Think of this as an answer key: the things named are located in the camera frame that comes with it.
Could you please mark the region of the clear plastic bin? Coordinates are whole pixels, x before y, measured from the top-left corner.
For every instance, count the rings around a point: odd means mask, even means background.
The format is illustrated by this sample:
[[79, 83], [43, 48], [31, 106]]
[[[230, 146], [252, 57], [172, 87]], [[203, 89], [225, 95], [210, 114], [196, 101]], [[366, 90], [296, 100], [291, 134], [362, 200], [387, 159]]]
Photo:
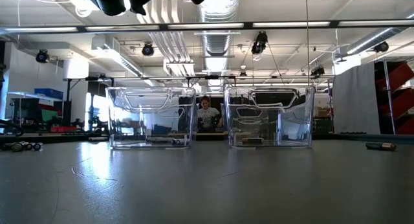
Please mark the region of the clear plastic bin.
[[[108, 87], [112, 148], [187, 148], [193, 140], [196, 91], [188, 87]], [[180, 139], [181, 145], [146, 142]]]
[[[313, 86], [239, 86], [224, 92], [226, 119], [231, 128], [232, 112], [241, 108], [260, 111], [276, 110], [276, 130], [260, 136], [257, 133], [228, 132], [228, 143], [234, 148], [309, 147], [312, 143], [314, 115]], [[262, 145], [243, 145], [243, 138], [263, 138]]]

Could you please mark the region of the blue storage crate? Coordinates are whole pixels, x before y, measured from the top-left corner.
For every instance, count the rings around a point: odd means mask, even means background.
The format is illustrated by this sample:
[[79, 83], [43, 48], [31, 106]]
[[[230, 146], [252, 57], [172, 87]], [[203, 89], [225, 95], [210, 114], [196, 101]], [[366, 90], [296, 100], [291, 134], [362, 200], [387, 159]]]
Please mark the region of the blue storage crate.
[[62, 100], [64, 95], [64, 92], [51, 88], [34, 88], [34, 93], [59, 100]]

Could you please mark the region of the white table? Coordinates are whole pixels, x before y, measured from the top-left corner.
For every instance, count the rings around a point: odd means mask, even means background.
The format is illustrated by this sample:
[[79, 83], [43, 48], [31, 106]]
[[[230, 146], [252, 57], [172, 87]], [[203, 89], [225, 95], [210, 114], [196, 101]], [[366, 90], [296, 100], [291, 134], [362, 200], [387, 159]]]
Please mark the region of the white table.
[[34, 93], [28, 93], [28, 92], [22, 92], [22, 91], [9, 91], [7, 92], [8, 95], [16, 96], [18, 98], [38, 98], [40, 100], [46, 100], [49, 102], [61, 102], [62, 99], [57, 99], [49, 96], [45, 96], [42, 94], [34, 94]]

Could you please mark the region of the black partition panel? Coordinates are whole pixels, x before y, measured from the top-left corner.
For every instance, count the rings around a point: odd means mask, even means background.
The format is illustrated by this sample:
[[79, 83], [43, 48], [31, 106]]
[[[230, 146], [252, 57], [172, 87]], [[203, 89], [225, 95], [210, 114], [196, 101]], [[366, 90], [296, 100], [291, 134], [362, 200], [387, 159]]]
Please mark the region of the black partition panel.
[[[197, 98], [195, 106], [195, 119], [193, 121], [193, 131], [197, 131], [197, 112], [201, 108], [201, 98]], [[225, 131], [240, 133], [257, 133], [260, 136], [273, 133], [276, 130], [276, 122], [278, 114], [276, 110], [260, 111], [251, 108], [241, 108], [232, 112], [232, 127], [228, 127], [226, 119], [226, 108], [223, 97], [209, 97], [210, 106], [216, 108], [222, 115], [223, 128], [222, 131], [216, 133], [224, 133]]]

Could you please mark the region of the green box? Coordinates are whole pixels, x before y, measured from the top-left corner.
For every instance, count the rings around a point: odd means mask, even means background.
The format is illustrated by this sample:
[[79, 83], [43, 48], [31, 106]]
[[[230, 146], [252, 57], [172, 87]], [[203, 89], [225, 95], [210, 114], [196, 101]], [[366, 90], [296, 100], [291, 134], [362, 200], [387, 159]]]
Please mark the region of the green box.
[[52, 120], [53, 118], [58, 118], [58, 112], [57, 111], [52, 111], [52, 110], [47, 110], [47, 109], [42, 109], [41, 110], [41, 116], [42, 116], [42, 121], [43, 122], [48, 122], [48, 121]]

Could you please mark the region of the person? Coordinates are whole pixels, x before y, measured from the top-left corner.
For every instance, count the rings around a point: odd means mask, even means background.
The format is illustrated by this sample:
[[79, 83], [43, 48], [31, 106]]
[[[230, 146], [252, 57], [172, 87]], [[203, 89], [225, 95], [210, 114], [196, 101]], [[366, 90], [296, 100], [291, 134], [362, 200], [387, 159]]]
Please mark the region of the person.
[[209, 97], [203, 96], [200, 105], [201, 108], [197, 112], [197, 131], [200, 133], [215, 133], [222, 131], [222, 115], [216, 108], [210, 106]]

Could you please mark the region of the red tray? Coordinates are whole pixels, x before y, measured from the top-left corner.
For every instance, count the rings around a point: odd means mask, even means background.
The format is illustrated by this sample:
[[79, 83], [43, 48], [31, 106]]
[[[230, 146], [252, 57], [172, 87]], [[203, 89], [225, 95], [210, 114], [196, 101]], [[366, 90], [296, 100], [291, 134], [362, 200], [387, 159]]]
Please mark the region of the red tray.
[[77, 130], [76, 126], [52, 126], [50, 128], [51, 133], [69, 133], [76, 132]]

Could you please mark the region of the red shelf rack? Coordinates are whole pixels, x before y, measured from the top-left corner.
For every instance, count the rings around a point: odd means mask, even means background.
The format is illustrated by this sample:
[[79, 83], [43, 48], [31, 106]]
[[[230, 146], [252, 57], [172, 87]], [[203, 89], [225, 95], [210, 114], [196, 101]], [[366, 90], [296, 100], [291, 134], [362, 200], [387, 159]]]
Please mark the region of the red shelf rack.
[[414, 88], [403, 85], [414, 78], [405, 61], [374, 64], [376, 100], [381, 134], [414, 135]]

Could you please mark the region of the silver ceiling duct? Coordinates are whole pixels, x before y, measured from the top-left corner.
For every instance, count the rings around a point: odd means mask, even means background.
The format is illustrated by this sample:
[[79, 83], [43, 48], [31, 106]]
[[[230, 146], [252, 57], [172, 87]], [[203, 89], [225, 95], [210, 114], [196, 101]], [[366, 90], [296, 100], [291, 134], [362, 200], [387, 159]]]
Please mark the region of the silver ceiling duct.
[[[204, 0], [198, 7], [202, 23], [228, 23], [237, 21], [239, 0]], [[218, 31], [216, 35], [204, 32], [201, 36], [204, 68], [209, 75], [222, 76], [227, 69], [233, 36]]]

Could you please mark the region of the black aluminium table frame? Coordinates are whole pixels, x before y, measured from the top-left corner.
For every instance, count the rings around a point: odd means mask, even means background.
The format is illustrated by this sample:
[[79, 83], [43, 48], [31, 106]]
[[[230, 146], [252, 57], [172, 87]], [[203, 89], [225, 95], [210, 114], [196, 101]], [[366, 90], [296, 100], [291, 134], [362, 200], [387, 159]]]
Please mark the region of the black aluminium table frame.
[[[13, 135], [0, 135], [0, 143], [12, 143], [18, 141], [43, 142], [43, 143], [60, 143], [60, 142], [84, 142], [88, 141], [86, 135], [51, 135], [43, 134], [39, 136], [23, 135], [15, 137]], [[195, 136], [195, 140], [215, 141], [227, 140], [228, 135], [225, 133], [200, 133]], [[414, 135], [368, 135], [368, 134], [314, 134], [313, 140], [356, 140], [367, 142], [394, 142], [401, 144], [414, 144]]]

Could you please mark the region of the black overhead frame bar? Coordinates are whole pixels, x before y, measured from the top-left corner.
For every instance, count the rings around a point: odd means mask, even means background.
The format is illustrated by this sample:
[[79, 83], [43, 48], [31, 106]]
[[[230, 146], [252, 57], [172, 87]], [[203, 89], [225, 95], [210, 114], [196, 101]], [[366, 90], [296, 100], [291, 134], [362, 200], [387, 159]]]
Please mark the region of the black overhead frame bar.
[[111, 34], [119, 32], [169, 32], [209, 30], [279, 30], [318, 28], [388, 28], [414, 27], [413, 19], [336, 20], [336, 21], [275, 21], [229, 23], [159, 23], [137, 25], [78, 25], [55, 27], [0, 27], [0, 34]]

